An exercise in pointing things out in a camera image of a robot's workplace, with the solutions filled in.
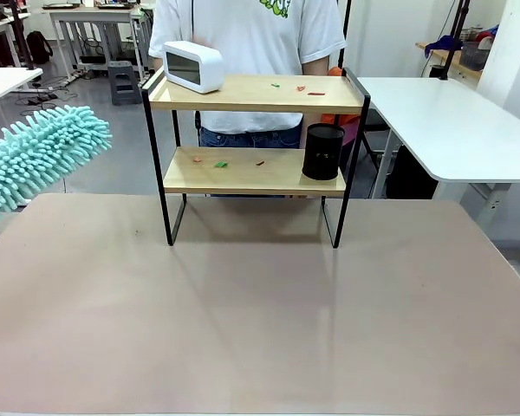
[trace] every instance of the white digital clock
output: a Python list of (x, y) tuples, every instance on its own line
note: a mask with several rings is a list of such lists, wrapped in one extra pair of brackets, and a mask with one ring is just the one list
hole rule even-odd
[(224, 58), (219, 51), (192, 42), (164, 43), (168, 81), (207, 94), (224, 85)]

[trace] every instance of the wooden shelf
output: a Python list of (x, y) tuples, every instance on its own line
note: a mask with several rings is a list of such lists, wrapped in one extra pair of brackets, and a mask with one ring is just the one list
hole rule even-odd
[[(306, 89), (298, 92), (298, 86)], [(340, 76), (227, 75), (224, 86), (209, 94), (163, 78), (150, 94), (150, 102), (152, 109), (163, 110), (360, 114), (364, 97)]]
[[(427, 42), (417, 42), (416, 46), (420, 49), (426, 49), (426, 46), (428, 45)], [(451, 66), (453, 68), (458, 69), (463, 74), (468, 75), (472, 78), (475, 78), (476, 80), (481, 79), (482, 77), (482, 71), (474, 71), (473, 69), (469, 69), (465, 67), (464, 65), (460, 64), (460, 51), (455, 52), (454, 57), (452, 58), (452, 64)], [(438, 58), (441, 58), (442, 60), (446, 61), (447, 57), (449, 56), (448, 50), (443, 49), (434, 49), (432, 51), (433, 56), (437, 56)]]
[[(342, 197), (341, 173), (333, 180), (313, 180), (302, 174), (304, 151), (178, 147), (164, 178), (166, 193), (237, 195), (307, 195)], [(214, 167), (219, 161), (227, 167)]]

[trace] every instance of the black bag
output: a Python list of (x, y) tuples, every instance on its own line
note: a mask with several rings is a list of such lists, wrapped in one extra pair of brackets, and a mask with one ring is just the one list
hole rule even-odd
[(27, 46), (29, 46), (34, 63), (46, 63), (50, 61), (50, 57), (54, 55), (50, 44), (38, 30), (27, 35)]
[(413, 154), (401, 146), (393, 172), (387, 178), (389, 199), (432, 199), (438, 181), (427, 174), (426, 169)]

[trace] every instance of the lower shelf board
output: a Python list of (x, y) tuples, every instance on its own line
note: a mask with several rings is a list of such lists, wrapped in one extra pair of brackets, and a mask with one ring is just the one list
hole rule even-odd
[[(345, 181), (302, 174), (304, 150), (178, 147), (164, 178), (166, 193), (342, 197)], [(218, 162), (226, 167), (216, 167)]]

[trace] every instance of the blue jeans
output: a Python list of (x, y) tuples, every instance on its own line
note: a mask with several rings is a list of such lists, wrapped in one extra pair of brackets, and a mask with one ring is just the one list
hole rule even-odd
[(203, 147), (255, 147), (258, 149), (298, 149), (302, 123), (289, 130), (275, 132), (222, 134), (207, 128), (200, 129), (200, 145)]

